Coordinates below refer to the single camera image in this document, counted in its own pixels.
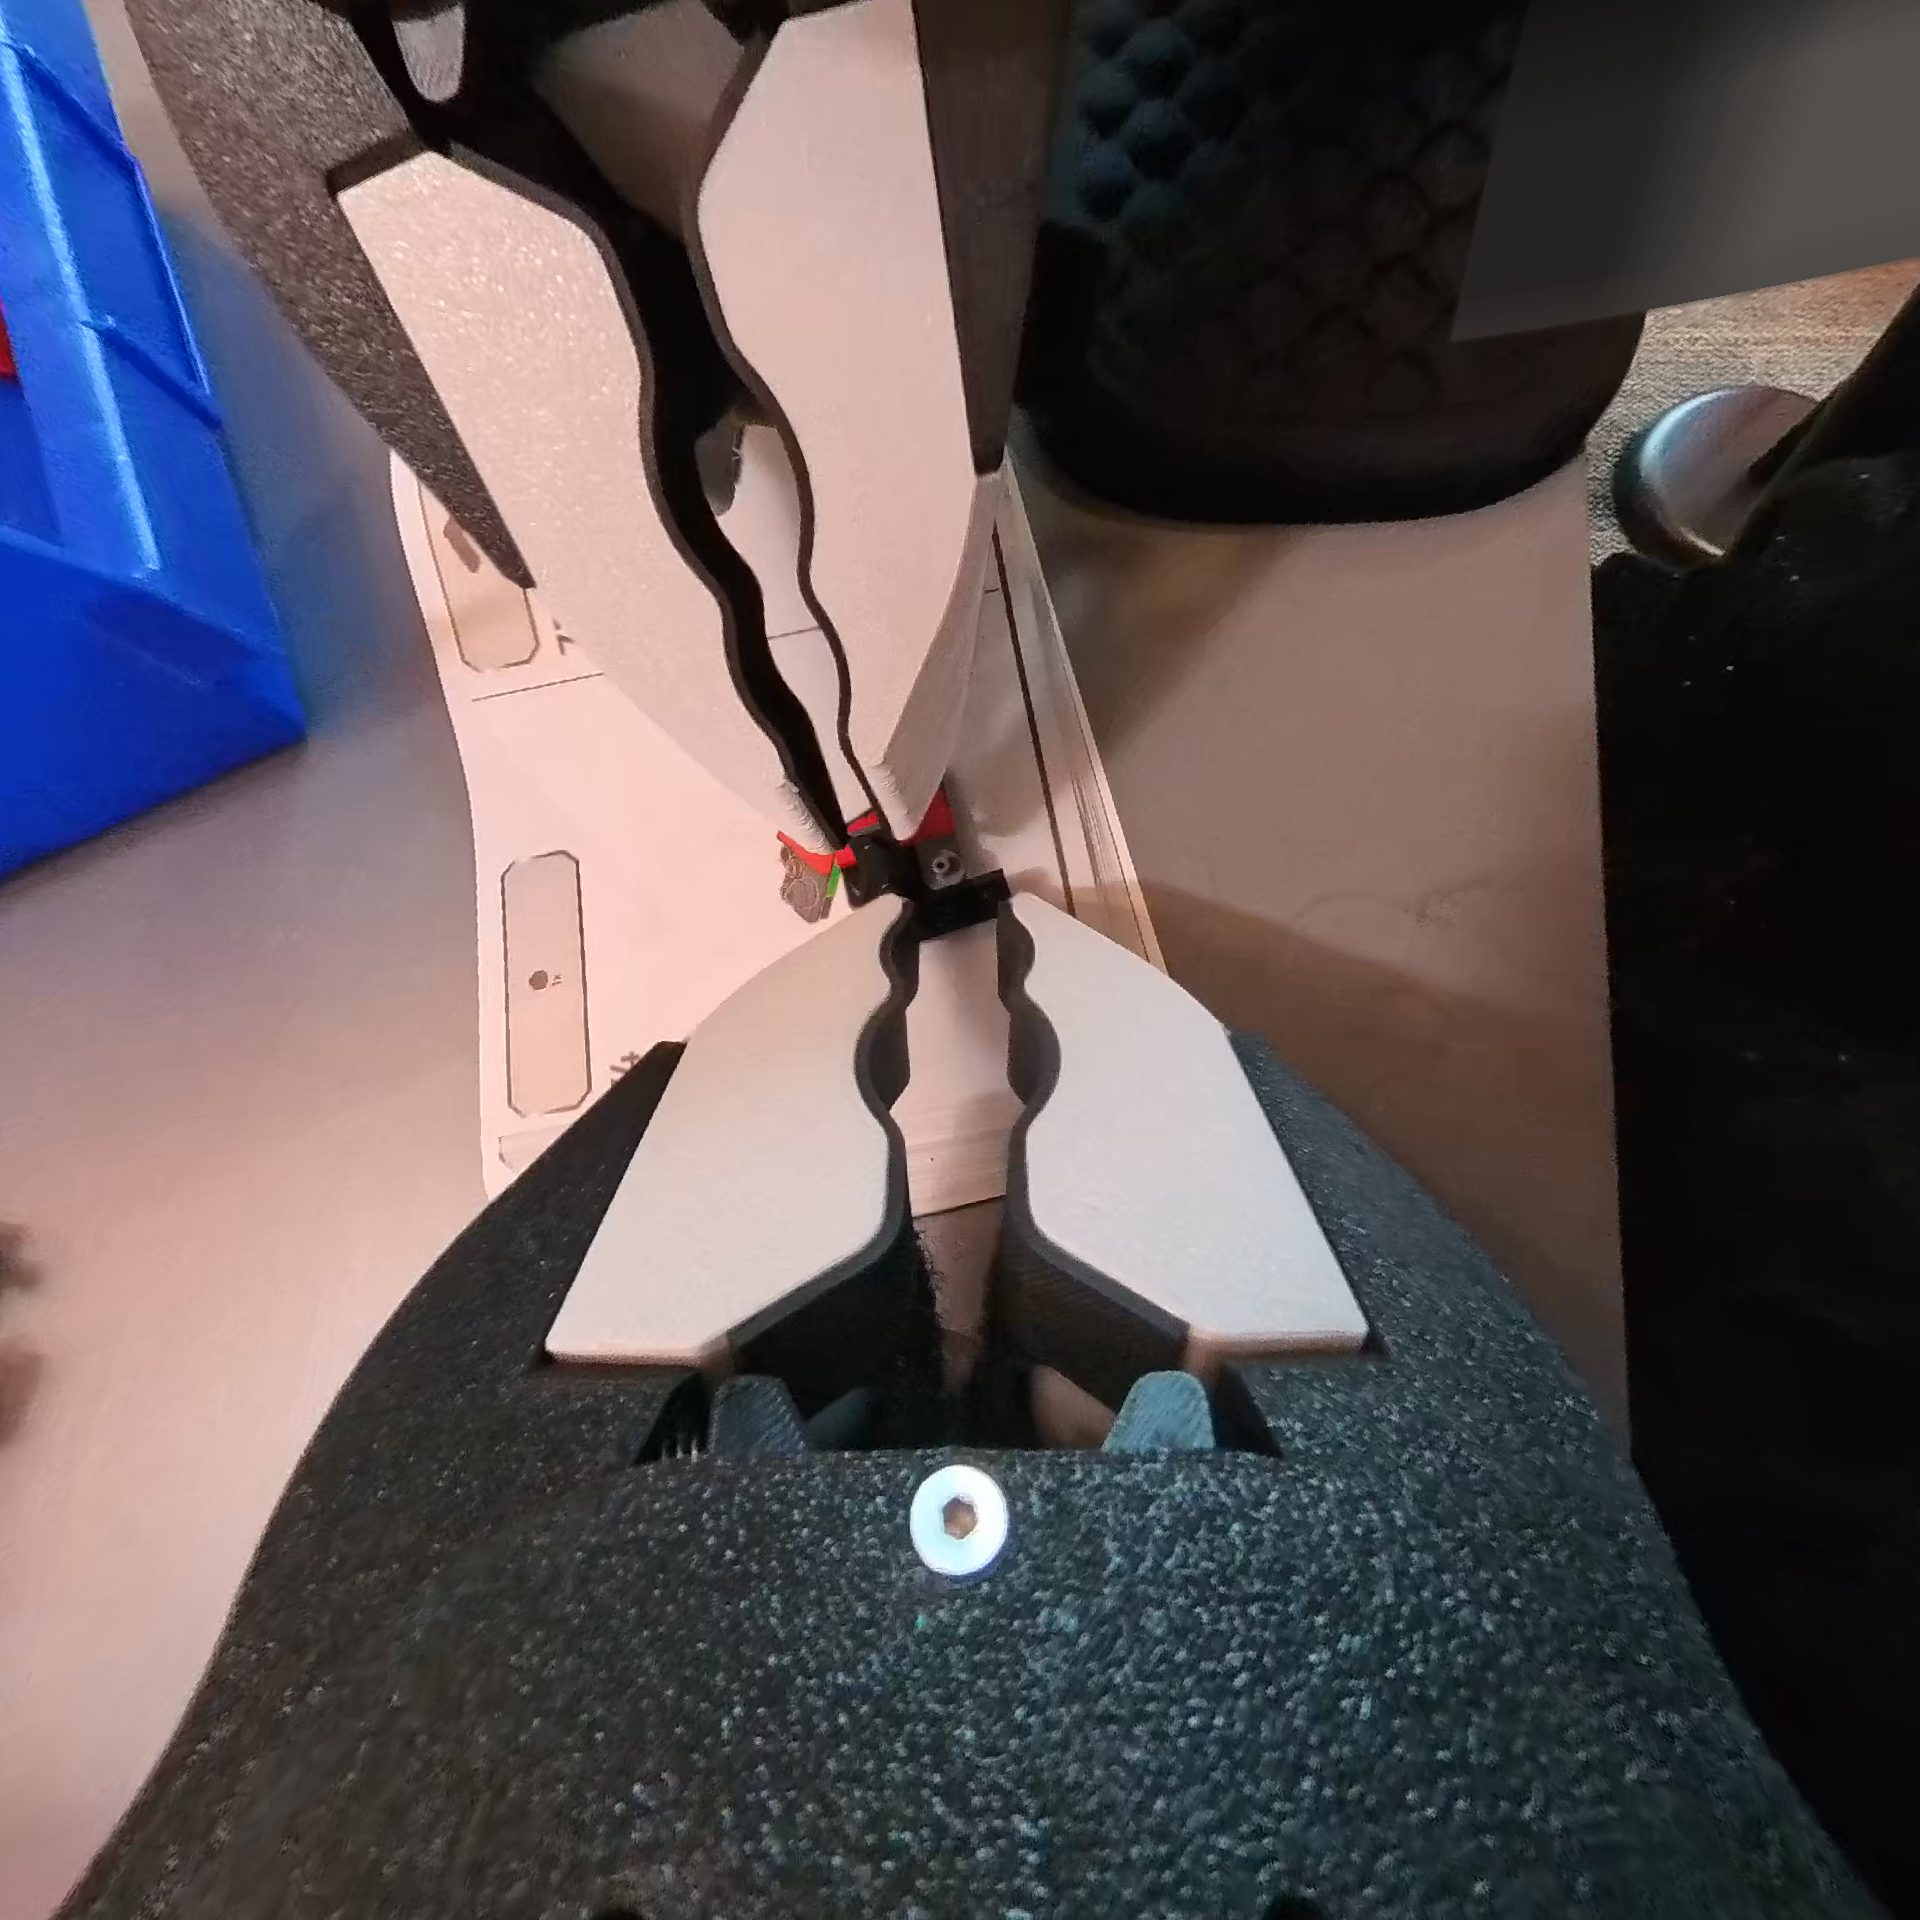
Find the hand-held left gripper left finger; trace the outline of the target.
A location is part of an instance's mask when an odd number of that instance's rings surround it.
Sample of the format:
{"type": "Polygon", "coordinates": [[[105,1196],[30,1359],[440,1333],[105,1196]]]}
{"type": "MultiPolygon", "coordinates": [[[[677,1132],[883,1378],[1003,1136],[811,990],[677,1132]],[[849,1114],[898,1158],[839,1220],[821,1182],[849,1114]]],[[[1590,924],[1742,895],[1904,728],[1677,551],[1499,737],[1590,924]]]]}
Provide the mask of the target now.
{"type": "Polygon", "coordinates": [[[722,1363],[797,1329],[908,1220],[917,915],[872,900],[689,1034],[547,1333],[571,1363],[722,1363]]]}

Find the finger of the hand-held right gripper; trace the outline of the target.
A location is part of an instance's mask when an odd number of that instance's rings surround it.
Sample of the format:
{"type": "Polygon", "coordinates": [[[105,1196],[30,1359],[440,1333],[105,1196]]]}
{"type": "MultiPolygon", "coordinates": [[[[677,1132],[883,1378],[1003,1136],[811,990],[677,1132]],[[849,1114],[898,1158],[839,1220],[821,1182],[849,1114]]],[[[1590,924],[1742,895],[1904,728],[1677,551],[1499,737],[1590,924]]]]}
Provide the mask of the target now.
{"type": "Polygon", "coordinates": [[[557,626],[770,820],[844,820],[758,581],[707,510],[689,376],[661,389],[602,225],[431,149],[348,183],[340,211],[557,626]]]}
{"type": "Polygon", "coordinates": [[[971,443],[912,5],[797,15],[746,47],[689,239],[801,451],[853,762],[883,820],[917,829],[973,684],[998,475],[971,443]]]}

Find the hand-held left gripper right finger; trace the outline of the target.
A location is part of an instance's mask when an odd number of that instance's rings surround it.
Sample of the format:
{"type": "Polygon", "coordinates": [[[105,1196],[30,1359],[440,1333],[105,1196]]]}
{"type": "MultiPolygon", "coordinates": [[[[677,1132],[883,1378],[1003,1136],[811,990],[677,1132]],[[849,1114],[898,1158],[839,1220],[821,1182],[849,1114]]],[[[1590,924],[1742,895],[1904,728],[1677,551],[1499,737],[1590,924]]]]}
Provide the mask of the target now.
{"type": "Polygon", "coordinates": [[[998,905],[1011,1136],[996,1312],[1054,1370],[1359,1351],[1369,1320],[1229,1029],[1037,895],[998,905]]]}

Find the small black red part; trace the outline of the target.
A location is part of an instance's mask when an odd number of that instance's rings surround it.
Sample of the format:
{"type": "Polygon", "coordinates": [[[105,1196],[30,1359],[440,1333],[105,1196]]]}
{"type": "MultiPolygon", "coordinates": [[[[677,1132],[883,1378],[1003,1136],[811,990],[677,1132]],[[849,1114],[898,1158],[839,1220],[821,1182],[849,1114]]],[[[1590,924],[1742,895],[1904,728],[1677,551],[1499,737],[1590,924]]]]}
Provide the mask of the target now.
{"type": "MultiPolygon", "coordinates": [[[[881,825],[878,809],[866,809],[863,817],[853,820],[849,845],[860,838],[887,838],[897,845],[920,845],[920,846],[935,845],[935,841],[951,841],[961,852],[946,780],[935,785],[915,834],[897,838],[891,829],[881,825]]],[[[853,900],[844,892],[844,872],[839,872],[839,855],[849,845],[839,845],[838,852],[802,852],[790,834],[781,834],[777,845],[781,845],[781,904],[790,904],[808,924],[821,920],[834,904],[853,905],[853,900]]]]}

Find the black nut bracket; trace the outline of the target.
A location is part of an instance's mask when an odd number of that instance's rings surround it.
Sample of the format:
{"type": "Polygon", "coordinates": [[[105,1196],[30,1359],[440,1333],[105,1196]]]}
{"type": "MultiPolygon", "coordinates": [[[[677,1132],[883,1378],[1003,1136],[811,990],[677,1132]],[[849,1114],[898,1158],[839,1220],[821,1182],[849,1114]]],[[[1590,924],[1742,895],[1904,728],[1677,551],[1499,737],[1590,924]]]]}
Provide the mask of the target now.
{"type": "Polygon", "coordinates": [[[942,938],[973,924],[991,924],[1003,900],[1011,900],[1003,868],[971,876],[967,886],[931,895],[920,879],[920,845],[897,845],[887,838],[853,841],[839,855],[839,872],[853,905],[866,905],[887,895],[904,900],[904,933],[917,943],[942,938]]]}

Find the stack of white paper sheets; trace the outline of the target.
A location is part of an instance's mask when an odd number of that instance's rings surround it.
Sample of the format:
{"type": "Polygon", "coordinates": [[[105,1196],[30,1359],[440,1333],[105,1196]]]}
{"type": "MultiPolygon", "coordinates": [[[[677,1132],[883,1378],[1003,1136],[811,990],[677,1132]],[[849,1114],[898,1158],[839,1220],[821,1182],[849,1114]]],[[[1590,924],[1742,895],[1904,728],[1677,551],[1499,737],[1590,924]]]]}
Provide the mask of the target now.
{"type": "MultiPolygon", "coordinates": [[[[390,501],[467,780],[495,1196],[648,1047],[689,1040],[849,900],[665,737],[401,457],[390,501]]],[[[967,872],[1003,868],[1163,967],[1012,473],[946,795],[967,872]]]]}

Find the blue plastic bin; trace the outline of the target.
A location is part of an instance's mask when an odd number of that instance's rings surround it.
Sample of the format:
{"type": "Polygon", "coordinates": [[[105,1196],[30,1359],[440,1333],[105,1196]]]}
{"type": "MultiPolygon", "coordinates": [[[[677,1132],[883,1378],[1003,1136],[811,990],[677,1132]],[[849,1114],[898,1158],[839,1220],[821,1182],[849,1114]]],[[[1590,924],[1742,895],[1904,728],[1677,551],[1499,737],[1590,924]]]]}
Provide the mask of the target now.
{"type": "Polygon", "coordinates": [[[81,5],[4,5],[4,872],[307,733],[81,5]]]}

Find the grey round metal knob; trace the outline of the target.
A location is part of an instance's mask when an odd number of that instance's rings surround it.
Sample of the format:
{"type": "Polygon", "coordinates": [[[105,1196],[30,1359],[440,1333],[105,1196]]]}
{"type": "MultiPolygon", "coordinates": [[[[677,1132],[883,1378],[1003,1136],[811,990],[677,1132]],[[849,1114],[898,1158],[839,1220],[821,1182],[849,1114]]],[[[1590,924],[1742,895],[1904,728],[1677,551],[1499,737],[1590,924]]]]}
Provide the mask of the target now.
{"type": "Polygon", "coordinates": [[[1720,565],[1818,408],[1808,394],[1760,382],[1670,407],[1614,463],[1624,544],[1679,572],[1720,565]]]}

